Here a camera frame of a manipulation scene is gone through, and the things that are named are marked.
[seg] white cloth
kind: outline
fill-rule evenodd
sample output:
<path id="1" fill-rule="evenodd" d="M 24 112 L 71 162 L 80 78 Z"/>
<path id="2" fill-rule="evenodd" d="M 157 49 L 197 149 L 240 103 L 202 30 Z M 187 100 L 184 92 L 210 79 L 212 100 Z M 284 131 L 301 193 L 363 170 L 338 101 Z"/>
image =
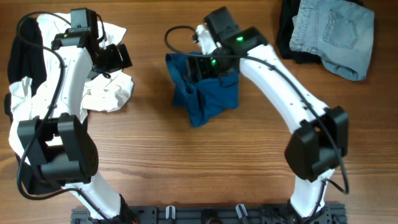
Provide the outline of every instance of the white cloth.
<path id="1" fill-rule="evenodd" d="M 66 20 L 70 21 L 70 14 L 61 14 Z M 48 14 L 40 15 L 37 18 L 40 31 L 42 33 L 43 45 L 51 48 L 51 41 L 53 41 L 56 34 L 63 33 L 70 26 L 59 18 L 53 17 Z M 104 22 L 106 38 L 99 44 L 100 47 L 106 48 L 109 44 L 119 44 L 125 33 L 126 29 Z M 98 22 L 99 36 L 102 33 L 102 24 Z M 44 50 L 44 63 L 47 71 L 47 80 L 51 79 L 51 75 L 59 75 L 59 61 L 54 54 Z M 83 96 L 80 109 L 80 121 L 83 122 L 87 117 L 87 110 L 95 111 L 116 111 L 120 109 L 130 98 L 134 83 L 129 75 L 124 74 L 121 70 L 110 73 L 111 78 L 107 79 L 99 75 L 94 80 L 85 83 Z M 21 156 L 24 148 L 17 136 L 17 127 L 20 121 L 32 119 L 37 114 L 34 102 L 35 98 L 40 95 L 43 96 L 48 92 L 53 93 L 51 83 L 44 82 L 37 89 L 37 93 L 32 97 L 30 85 L 32 79 L 25 77 L 20 82 L 15 82 L 10 85 L 11 92 L 11 112 L 14 121 L 11 124 L 9 142 L 12 149 Z"/>

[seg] table surface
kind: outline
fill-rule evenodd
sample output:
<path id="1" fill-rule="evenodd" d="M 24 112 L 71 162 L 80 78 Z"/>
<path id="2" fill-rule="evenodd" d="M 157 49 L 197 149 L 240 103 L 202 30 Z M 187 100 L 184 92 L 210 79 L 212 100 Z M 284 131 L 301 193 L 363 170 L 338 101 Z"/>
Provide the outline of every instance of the table surface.
<path id="1" fill-rule="evenodd" d="M 290 133 L 260 90 L 242 78 L 238 109 L 191 128 L 185 110 L 172 106 L 174 85 L 164 62 L 170 52 L 163 41 L 168 28 L 195 27 L 221 6 L 229 8 L 242 28 L 256 26 L 274 45 L 279 0 L 0 2 L 2 96 L 9 91 L 6 72 L 15 26 L 24 14 L 88 7 L 104 21 L 127 29 L 123 43 L 134 65 L 124 72 L 132 76 L 134 93 L 119 111 L 92 112 L 88 129 L 98 148 L 99 171 L 129 205 L 260 205 L 285 203 L 292 195 L 294 173 L 284 158 Z M 351 193 L 344 196 L 329 187 L 326 200 L 345 203 L 350 223 L 396 223 L 398 13 L 393 10 L 398 1 L 364 2 L 376 13 L 366 81 L 345 80 L 322 65 L 283 62 L 315 96 L 349 114 L 349 153 L 344 161 Z M 189 35 L 176 32 L 170 41 L 185 51 L 198 50 Z M 0 223 L 68 223 L 70 210 L 82 207 L 72 195 L 41 202 L 19 195 L 17 161 L 8 143 L 9 118 L 2 114 L 0 119 Z M 333 180 L 343 183 L 340 170 Z"/>

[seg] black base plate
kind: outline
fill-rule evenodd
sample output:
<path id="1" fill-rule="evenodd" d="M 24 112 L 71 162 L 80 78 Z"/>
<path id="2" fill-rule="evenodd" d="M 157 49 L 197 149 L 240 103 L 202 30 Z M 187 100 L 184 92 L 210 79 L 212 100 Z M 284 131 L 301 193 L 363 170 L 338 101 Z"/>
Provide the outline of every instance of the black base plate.
<path id="1" fill-rule="evenodd" d="M 258 207 L 246 207 L 249 224 L 285 224 L 289 223 L 286 204 L 267 204 Z M 155 206 L 130 207 L 138 216 L 140 224 L 172 224 L 165 219 L 165 208 Z M 176 219 L 173 224 L 206 224 L 202 219 L 203 212 L 216 212 L 223 224 L 240 224 L 235 207 L 192 207 L 176 208 Z M 71 224 L 92 224 L 87 209 L 72 210 Z M 343 204 L 326 203 L 321 212 L 309 224 L 347 224 L 346 209 Z"/>

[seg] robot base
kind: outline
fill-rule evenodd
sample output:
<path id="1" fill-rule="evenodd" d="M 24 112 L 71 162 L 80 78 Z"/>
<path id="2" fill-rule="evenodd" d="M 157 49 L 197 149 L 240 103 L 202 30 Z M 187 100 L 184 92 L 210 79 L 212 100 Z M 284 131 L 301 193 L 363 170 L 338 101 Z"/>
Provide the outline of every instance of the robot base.
<path id="1" fill-rule="evenodd" d="M 140 224 L 285 224 L 289 220 L 286 204 L 246 207 L 247 216 L 239 218 L 236 207 L 183 207 L 166 219 L 167 208 L 130 207 Z M 92 224 L 87 209 L 72 210 L 71 224 Z M 326 203 L 308 224 L 347 224 L 344 204 Z"/>

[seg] jeans pocket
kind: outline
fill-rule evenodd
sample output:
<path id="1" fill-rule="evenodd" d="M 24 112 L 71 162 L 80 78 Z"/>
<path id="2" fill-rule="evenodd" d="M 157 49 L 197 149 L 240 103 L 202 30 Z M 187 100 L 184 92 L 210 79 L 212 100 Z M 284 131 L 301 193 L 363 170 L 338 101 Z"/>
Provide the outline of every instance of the jeans pocket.
<path id="1" fill-rule="evenodd" d="M 329 10 L 329 24 L 323 40 L 335 47 L 352 49 L 358 40 L 355 22 Z"/>

